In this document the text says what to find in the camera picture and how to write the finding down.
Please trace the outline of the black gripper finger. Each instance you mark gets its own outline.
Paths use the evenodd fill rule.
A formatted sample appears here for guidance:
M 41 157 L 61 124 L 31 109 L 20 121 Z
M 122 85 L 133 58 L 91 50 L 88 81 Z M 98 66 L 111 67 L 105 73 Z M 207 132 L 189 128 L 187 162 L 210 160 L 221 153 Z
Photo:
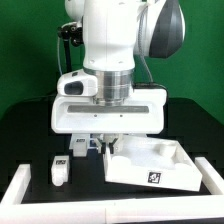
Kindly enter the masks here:
M 110 149 L 111 154 L 114 154 L 114 152 L 115 152 L 115 145 L 116 145 L 116 142 L 118 141 L 118 139 L 119 139 L 119 136 L 115 135 L 114 137 L 112 137 L 112 141 L 109 142 L 109 149 Z
M 94 143 L 96 144 L 97 150 L 99 153 L 104 154 L 106 150 L 106 142 L 103 139 L 102 134 L 93 135 Z

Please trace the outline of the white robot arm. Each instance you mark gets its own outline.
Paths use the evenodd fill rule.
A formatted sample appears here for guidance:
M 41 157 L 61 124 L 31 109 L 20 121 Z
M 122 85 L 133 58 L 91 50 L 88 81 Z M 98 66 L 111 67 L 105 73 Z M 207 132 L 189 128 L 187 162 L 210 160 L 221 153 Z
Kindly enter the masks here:
M 85 47 L 83 67 L 60 77 L 51 126 L 72 135 L 75 156 L 93 139 L 100 152 L 123 148 L 126 134 L 158 134 L 167 91 L 133 82 L 136 55 L 167 58 L 182 45 L 185 21 L 178 0 L 65 0 L 66 27 Z

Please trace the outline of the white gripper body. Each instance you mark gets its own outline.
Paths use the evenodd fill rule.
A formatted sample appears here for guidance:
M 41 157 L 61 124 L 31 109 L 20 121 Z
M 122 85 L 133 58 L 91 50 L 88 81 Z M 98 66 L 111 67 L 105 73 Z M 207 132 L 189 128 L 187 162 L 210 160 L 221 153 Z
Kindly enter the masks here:
M 51 116 L 56 133 L 158 134 L 164 128 L 164 89 L 135 89 L 121 106 L 101 106 L 92 97 L 57 95 Z

